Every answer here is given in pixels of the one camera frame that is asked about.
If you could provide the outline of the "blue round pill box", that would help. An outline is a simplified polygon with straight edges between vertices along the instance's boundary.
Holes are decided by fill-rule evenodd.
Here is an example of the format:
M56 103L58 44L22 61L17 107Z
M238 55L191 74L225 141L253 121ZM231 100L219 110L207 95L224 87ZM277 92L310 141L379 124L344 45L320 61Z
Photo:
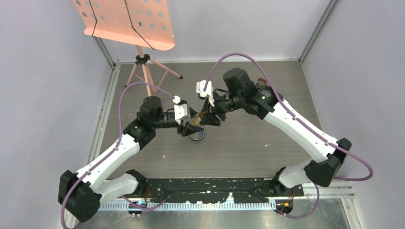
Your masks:
M204 131L199 131L190 135L191 140L193 141L201 141L205 137Z

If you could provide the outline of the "clear pill bottle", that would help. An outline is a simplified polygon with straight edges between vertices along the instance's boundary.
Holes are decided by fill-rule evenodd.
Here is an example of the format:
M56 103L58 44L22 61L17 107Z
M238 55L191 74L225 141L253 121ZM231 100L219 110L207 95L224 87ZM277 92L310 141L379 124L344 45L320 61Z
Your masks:
M204 113L199 112L191 117L189 123L193 126L202 127L201 121L203 118L204 118Z

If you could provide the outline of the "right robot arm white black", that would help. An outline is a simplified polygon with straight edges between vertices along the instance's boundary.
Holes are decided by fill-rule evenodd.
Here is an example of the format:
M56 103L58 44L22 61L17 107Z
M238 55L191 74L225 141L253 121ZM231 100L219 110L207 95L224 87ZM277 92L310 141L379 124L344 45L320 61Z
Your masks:
M219 126L226 113L243 109L283 131L311 157L276 173L272 187L277 195L284 196L292 187L309 182L328 187L345 161L342 150L350 150L352 143L346 138L338 140L294 114L282 95L276 94L262 78L253 82L245 70L233 68L223 75L223 80L227 90L213 89L211 81L197 82L196 93L205 100L200 124Z

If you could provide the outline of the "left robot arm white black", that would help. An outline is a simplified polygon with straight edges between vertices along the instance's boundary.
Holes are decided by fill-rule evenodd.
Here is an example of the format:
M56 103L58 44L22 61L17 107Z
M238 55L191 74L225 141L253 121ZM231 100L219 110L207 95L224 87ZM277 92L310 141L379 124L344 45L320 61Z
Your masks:
M156 129L176 128L181 136L202 131L190 120L198 112L185 100L174 99L174 107L164 111L161 99L150 96L144 99L137 117L118 139L95 160L77 172L65 171L59 181L58 202L63 210L71 213L79 222L90 220L100 206L126 194L142 197L147 190L147 179L135 170L119 178L107 178L127 159L140 152L156 136Z

